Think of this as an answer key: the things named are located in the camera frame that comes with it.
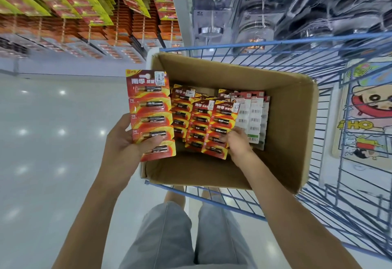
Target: gray shorts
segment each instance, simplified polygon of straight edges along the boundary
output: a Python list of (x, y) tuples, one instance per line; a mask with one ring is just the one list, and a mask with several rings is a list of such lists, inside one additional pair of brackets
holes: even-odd
[[(223, 201), (220, 195), (212, 198), (217, 202)], [(177, 203), (155, 206), (145, 215), (120, 269), (167, 269), (199, 264), (236, 264), (242, 266), (235, 268), (257, 268), (238, 222), (230, 211), (203, 203), (199, 211), (195, 251), (190, 236), (191, 226), (190, 218)]]

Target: blue metal wire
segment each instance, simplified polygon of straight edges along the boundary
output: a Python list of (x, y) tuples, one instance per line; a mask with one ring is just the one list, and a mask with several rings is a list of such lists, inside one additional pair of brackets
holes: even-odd
[[(310, 45), (311, 42), (326, 41), (332, 42), (333, 46), (323, 48), (309, 47), (308, 49), (301, 49), (301, 46), (299, 46), (296, 50), (290, 50), (290, 48), (296, 44)], [(239, 54), (234, 55), (233, 49), (241, 49), (242, 51)], [(332, 84), (338, 82), (340, 87), (348, 88), (350, 91), (347, 94), (345, 102), (346, 109), (365, 105), (350, 104), (353, 84), (358, 82), (358, 80), (364, 80), (375, 74), (380, 74), (381, 72), (392, 69), (392, 62), (389, 65), (382, 66), (381, 68), (363, 74), (358, 78), (354, 78), (353, 70), (372, 58), (389, 55), (389, 52), (392, 51), (392, 32), (265, 41), (258, 43), (207, 45), (190, 48), (166, 48), (161, 49), (161, 51), (173, 53), (186, 51), (194, 58), (281, 72), (301, 73), (314, 78), (319, 86), (320, 100), (317, 112), (316, 132), (313, 141), (311, 170), (309, 172), (308, 183), (296, 197), (326, 228), (335, 232), (334, 235), (336, 235), (347, 248), (385, 260), (392, 260), (392, 173), (384, 169), (372, 167), (375, 171), (375, 175), (377, 174), (377, 171), (379, 171), (380, 173), (384, 173), (385, 175), (390, 174), (391, 176), (390, 189), (377, 185), (376, 183), (369, 181), (367, 177), (362, 177), (359, 172), (355, 172), (355, 174), (352, 173), (349, 168), (347, 168), (350, 165), (368, 165), (344, 156), (342, 150), (336, 185), (325, 185), (325, 187), (322, 188), (319, 186), (318, 182), (318, 173), (323, 160), (324, 138), (328, 123), (328, 108), (331, 99)], [(274, 59), (280, 54), (287, 54), (288, 57), (283, 58), (282, 61), (274, 62)], [(359, 60), (349, 68), (346, 67), (347, 62), (352, 59)], [(348, 80), (343, 80), (346, 74), (350, 74), (350, 78)], [(375, 118), (361, 118), (360, 120), (367, 119), (371, 120)], [(352, 134), (347, 126), (347, 115), (345, 115), (343, 120), (342, 146), (344, 148), (352, 147), (352, 145), (346, 142), (348, 134)], [(361, 134), (364, 136), (368, 134), (375, 136), (380, 135), (385, 138), (390, 138), (391, 136), (391, 134), (385, 132), (361, 132)], [(375, 152), (385, 154), (386, 152), (389, 153), (389, 150), (386, 150), (386, 152), (375, 150)], [(352, 183), (350, 183), (350, 177), (357, 179), (358, 182), (361, 182), (363, 185), (373, 187), (373, 189), (382, 193), (373, 195), (372, 193), (361, 189), (361, 186), (353, 186)], [(261, 207), (252, 191), (223, 189), (222, 192), (221, 190), (216, 192), (204, 187), (195, 187), (197, 190), (195, 190), (194, 187), (188, 187), (185, 192), (181, 192), (170, 186), (155, 186), (266, 221), (266, 218), (262, 215)], [(203, 198), (199, 193), (199, 189), (208, 190), (210, 198)], [(213, 194), (221, 195), (224, 203), (213, 201)]]

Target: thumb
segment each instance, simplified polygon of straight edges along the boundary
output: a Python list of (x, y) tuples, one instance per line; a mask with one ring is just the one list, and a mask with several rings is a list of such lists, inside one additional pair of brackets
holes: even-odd
[(147, 140), (143, 141), (142, 143), (138, 144), (139, 147), (139, 152), (141, 154), (145, 153), (146, 151), (152, 150), (160, 143), (162, 143), (162, 140), (164, 138), (162, 136), (154, 136), (151, 138), (148, 138)]

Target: shopping cart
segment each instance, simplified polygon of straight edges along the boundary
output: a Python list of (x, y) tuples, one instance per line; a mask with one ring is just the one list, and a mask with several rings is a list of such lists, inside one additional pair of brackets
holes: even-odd
[[(309, 181), (296, 197), (332, 234), (343, 242), (344, 246), (392, 260), (392, 167), (382, 169), (366, 166), (367, 173), (369, 169), (373, 171), (373, 178), (362, 177), (362, 171), (351, 171), (351, 168), (356, 168), (356, 165), (361, 165), (361, 163), (353, 161), (351, 155), (346, 156), (343, 154), (344, 150), (341, 150), (340, 165), (336, 169), (338, 172), (336, 183), (319, 184), (323, 153), (330, 150), (324, 147), (326, 126), (328, 121), (336, 121), (336, 119), (328, 119), (332, 88), (334, 84), (338, 84), (341, 89), (348, 88), (346, 110), (356, 106), (350, 105), (350, 99), (353, 97), (353, 85), (358, 80), (365, 80), (391, 69), (392, 58), (391, 60), (386, 59), (389, 62), (381, 68), (371, 69), (355, 78), (354, 70), (370, 59), (389, 58), (392, 51), (392, 33), (365, 33), (340, 37), (166, 48), (160, 49), (160, 51), (252, 68), (307, 74), (314, 78), (319, 86), (320, 97)], [(344, 119), (348, 118), (348, 113), (345, 113)], [(347, 121), (344, 123), (341, 146), (346, 146), (346, 140), (350, 139)], [(379, 135), (389, 142), (388, 147), (383, 149), (383, 154), (387, 158), (391, 158), (388, 155), (392, 155), (390, 146), (392, 133), (383, 131), (379, 132)], [(157, 185), (149, 181), (145, 181), (145, 183), (182, 193), (187, 197), (218, 205), (250, 217), (266, 220), (252, 191), (221, 188), (218, 194), (222, 196), (224, 203), (219, 203), (211, 200), (213, 190), (206, 189), (210, 193), (210, 199), (201, 197), (204, 187), (186, 187), (185, 192), (181, 192), (171, 186)]]

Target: shiny floor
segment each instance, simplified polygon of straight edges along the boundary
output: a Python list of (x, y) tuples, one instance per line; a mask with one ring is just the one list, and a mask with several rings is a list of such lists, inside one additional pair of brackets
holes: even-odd
[[(122, 80), (0, 77), (0, 269), (50, 268), (98, 171), (105, 136), (128, 111)], [(164, 190), (135, 175), (121, 194), (103, 269), (116, 269)], [(200, 202), (189, 203), (193, 231)], [(236, 215), (260, 268), (290, 268), (268, 224)], [(392, 263), (360, 253), (364, 268)]]

